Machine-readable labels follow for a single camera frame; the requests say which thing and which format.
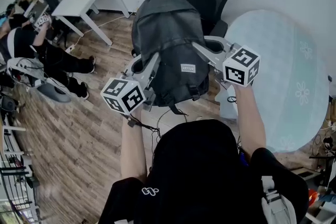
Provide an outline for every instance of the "backpack label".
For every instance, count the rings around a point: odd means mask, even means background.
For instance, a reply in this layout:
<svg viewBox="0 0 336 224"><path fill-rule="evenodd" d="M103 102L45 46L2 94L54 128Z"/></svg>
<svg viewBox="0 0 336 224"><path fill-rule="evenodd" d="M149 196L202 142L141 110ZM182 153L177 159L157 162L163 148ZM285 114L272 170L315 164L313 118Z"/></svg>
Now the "backpack label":
<svg viewBox="0 0 336 224"><path fill-rule="evenodd" d="M196 65L181 64L181 72L196 73Z"/></svg>

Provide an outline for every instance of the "round table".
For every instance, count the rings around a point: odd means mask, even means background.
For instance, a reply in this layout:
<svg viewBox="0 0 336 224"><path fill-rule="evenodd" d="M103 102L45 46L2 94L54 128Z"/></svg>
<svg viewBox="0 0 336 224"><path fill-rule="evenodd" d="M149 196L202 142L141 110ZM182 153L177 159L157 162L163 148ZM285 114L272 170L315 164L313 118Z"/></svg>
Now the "round table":
<svg viewBox="0 0 336 224"><path fill-rule="evenodd" d="M306 145L321 128L329 101L328 76L311 37L279 13L255 10L238 17L225 38L261 55L253 91L267 148L290 152ZM232 86L216 97L225 118L231 95L235 96ZM233 111L237 115L236 104Z"/></svg>

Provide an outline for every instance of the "white logo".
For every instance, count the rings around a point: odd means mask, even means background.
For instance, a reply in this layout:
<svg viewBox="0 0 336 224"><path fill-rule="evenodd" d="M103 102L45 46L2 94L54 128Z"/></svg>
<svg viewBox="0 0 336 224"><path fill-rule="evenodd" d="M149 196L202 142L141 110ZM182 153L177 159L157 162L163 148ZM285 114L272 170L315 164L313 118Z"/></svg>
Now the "white logo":
<svg viewBox="0 0 336 224"><path fill-rule="evenodd" d="M181 72L196 73L196 65L181 64Z"/></svg>
<svg viewBox="0 0 336 224"><path fill-rule="evenodd" d="M297 82L296 86L298 90L295 92L295 96L299 98L300 105L308 104L308 95L310 93L309 89L306 89L306 83L303 81L302 83Z"/></svg>
<svg viewBox="0 0 336 224"><path fill-rule="evenodd" d="M239 74L238 71L232 71L231 69L229 69L229 79L241 82L241 75Z"/></svg>
<svg viewBox="0 0 336 224"><path fill-rule="evenodd" d="M307 42L303 42L300 41L300 50L302 51L302 53L304 54L305 58L308 59L312 59L313 55L312 55L312 49L308 47Z"/></svg>
<svg viewBox="0 0 336 224"><path fill-rule="evenodd" d="M144 193L145 195L150 194L151 196L155 196L156 193L159 192L159 189L157 188L142 188L142 193Z"/></svg>
<svg viewBox="0 0 336 224"><path fill-rule="evenodd" d="M242 55L241 56L237 56L236 58L239 61L243 61L243 59L245 59L244 63L248 64L252 60L252 58L249 55L246 55L245 53L246 53L245 51L242 51Z"/></svg>

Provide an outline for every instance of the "white table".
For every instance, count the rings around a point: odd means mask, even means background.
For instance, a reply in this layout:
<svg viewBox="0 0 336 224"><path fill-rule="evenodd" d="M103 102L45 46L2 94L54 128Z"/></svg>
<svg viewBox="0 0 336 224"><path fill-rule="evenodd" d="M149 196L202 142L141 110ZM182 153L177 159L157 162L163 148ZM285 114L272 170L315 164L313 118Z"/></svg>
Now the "white table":
<svg viewBox="0 0 336 224"><path fill-rule="evenodd" d="M253 91L265 125L267 148L291 152L306 145L321 128L329 100L319 46L288 17L269 10L241 15L225 38L261 55ZM224 110L232 109L226 101L231 95L235 96L233 87L216 97L224 118ZM237 116L236 104L234 113Z"/></svg>
<svg viewBox="0 0 336 224"><path fill-rule="evenodd" d="M63 23L69 26L79 36L84 34L76 28L72 23L64 18L64 16L76 16L81 17L98 36L100 36L109 46L112 45L112 41L103 33L103 31L90 19L86 14L89 9L92 9L95 13L98 13L98 9L95 7L94 2L96 0L62 0L57 8L53 12L53 16L59 18ZM126 18L130 17L128 10L122 0L115 0L118 2L123 14Z"/></svg>

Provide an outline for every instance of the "person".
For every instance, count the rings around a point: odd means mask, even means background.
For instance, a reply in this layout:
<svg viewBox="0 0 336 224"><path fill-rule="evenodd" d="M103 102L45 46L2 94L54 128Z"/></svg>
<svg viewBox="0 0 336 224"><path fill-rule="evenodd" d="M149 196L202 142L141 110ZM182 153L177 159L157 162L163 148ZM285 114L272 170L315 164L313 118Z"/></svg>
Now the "person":
<svg viewBox="0 0 336 224"><path fill-rule="evenodd" d="M0 28L0 53L7 62L11 58L8 50L8 34L11 30L10 19L3 23ZM96 58L90 56L89 59L78 59L66 53L59 47L55 47L45 39L50 22L45 22L36 35L30 30L21 27L15 29L14 35L14 57L34 58L44 64L44 73L46 77L56 79L67 89L75 93L78 97L87 99L89 93L87 85L82 82L79 84L75 78L69 77L67 72L92 73L95 70Z"/></svg>
<svg viewBox="0 0 336 224"><path fill-rule="evenodd" d="M327 194L327 189L323 189L318 192L318 196L316 201L321 201L321 202L331 202L334 205L336 205L336 194L335 193L328 193Z"/></svg>
<svg viewBox="0 0 336 224"><path fill-rule="evenodd" d="M297 223L308 209L305 181L266 149L251 86L234 86L244 160L230 128L218 120L177 125L162 136L147 175L142 129L123 119L120 168L99 224L267 223L262 176L291 201ZM132 113L141 121L141 110Z"/></svg>
<svg viewBox="0 0 336 224"><path fill-rule="evenodd" d="M9 19L11 29L22 27L25 30L34 31L29 18L25 17L23 14L15 13L15 4L12 3L7 6L6 16Z"/></svg>

